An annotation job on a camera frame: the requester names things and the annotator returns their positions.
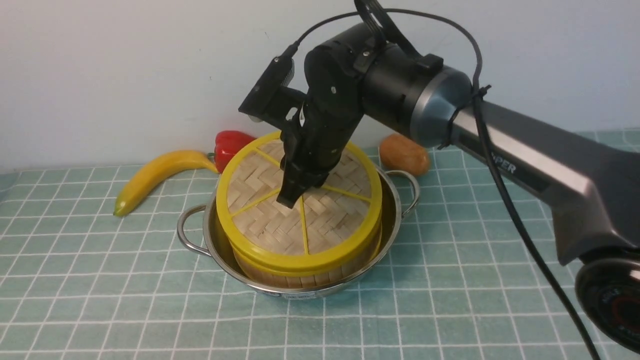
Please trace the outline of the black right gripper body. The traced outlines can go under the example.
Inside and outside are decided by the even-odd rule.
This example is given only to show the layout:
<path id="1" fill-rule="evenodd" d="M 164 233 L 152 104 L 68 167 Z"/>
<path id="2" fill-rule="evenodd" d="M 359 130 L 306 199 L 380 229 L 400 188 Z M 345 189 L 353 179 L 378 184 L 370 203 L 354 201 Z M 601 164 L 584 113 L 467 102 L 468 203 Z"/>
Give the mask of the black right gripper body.
<path id="1" fill-rule="evenodd" d="M 285 150 L 283 160 L 325 171 L 327 179 L 364 115 L 361 92 L 358 89 L 314 90 L 306 94 L 296 115 L 303 116 L 304 123 L 295 118 L 281 136 Z"/>

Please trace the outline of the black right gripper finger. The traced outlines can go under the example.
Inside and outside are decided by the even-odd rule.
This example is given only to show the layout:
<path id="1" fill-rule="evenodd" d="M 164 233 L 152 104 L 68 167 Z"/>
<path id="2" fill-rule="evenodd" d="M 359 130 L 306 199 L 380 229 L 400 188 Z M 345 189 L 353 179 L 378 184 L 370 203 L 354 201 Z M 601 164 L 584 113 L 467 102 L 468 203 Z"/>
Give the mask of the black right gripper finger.
<path id="1" fill-rule="evenodd" d="M 283 177 L 276 201 L 290 209 L 306 191 L 321 187 L 326 180 L 325 171 L 306 168 L 290 160 L 281 160 L 279 168 L 283 171 Z"/>

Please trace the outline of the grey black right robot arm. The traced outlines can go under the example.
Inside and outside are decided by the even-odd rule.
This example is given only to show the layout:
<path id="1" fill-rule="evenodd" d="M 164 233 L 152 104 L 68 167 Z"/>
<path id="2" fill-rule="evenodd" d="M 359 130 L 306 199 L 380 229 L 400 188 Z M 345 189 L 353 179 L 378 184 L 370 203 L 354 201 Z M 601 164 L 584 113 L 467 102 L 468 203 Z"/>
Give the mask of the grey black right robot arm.
<path id="1" fill-rule="evenodd" d="M 317 45 L 305 58 L 307 92 L 288 86 L 299 41 L 269 63 L 241 109 L 281 130 L 283 194 L 292 207 L 319 187 L 363 116 L 426 146 L 455 146 L 487 165 L 505 208 L 549 284 L 578 317 L 535 249 L 506 189 L 508 179 L 551 210 L 557 259 L 582 262 L 579 305 L 597 328 L 639 351 L 639 155 L 603 145 L 483 99 L 482 54 L 472 78 L 420 54 L 390 24 L 366 20 Z"/>

